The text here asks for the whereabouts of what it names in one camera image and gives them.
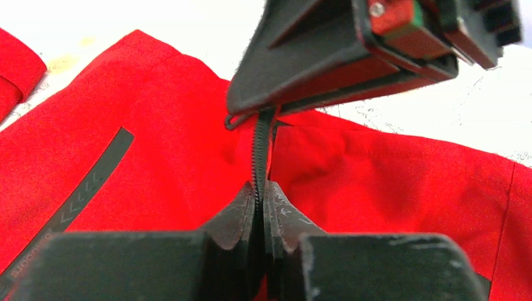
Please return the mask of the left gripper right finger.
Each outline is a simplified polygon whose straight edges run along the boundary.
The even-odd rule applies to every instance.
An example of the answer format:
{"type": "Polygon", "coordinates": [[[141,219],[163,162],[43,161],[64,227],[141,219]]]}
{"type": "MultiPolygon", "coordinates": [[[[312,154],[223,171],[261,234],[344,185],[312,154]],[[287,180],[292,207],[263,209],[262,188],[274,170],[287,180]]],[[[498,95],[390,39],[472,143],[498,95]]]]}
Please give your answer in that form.
{"type": "Polygon", "coordinates": [[[448,236],[327,233],[276,182],[263,197],[270,300],[487,300],[489,282],[448,236]]]}

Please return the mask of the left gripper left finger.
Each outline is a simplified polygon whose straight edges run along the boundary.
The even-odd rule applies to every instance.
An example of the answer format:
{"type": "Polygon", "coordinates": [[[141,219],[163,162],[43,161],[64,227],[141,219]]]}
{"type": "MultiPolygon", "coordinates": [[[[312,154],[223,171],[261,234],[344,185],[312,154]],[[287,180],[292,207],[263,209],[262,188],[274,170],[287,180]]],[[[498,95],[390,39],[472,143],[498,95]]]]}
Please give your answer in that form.
{"type": "Polygon", "coordinates": [[[258,291],[249,183],[194,231],[81,232],[53,238],[12,300],[251,300],[258,291]]]}

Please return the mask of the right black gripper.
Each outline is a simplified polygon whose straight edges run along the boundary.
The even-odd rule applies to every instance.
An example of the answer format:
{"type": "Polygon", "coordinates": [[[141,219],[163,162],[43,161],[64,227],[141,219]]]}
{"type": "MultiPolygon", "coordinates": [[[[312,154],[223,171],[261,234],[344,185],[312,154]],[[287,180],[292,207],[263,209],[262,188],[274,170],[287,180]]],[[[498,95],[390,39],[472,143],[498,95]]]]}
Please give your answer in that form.
{"type": "Polygon", "coordinates": [[[487,70],[522,40],[517,1],[354,1],[357,38],[376,58],[435,82],[457,61],[487,70]]]}

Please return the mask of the red zip-up jacket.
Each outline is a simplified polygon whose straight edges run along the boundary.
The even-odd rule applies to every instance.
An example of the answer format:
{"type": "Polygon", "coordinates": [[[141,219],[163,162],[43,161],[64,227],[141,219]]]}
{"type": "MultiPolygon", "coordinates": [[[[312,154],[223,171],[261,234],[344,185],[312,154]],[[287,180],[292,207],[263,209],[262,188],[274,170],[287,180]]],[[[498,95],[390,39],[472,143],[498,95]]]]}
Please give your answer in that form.
{"type": "MultiPolygon", "coordinates": [[[[223,125],[228,82],[136,30],[1,132],[1,271],[50,218],[65,229],[188,230],[250,177],[253,122],[223,125]]],[[[436,232],[490,300],[531,299],[531,169],[316,111],[282,117],[272,179],[331,232],[436,232]]]]}

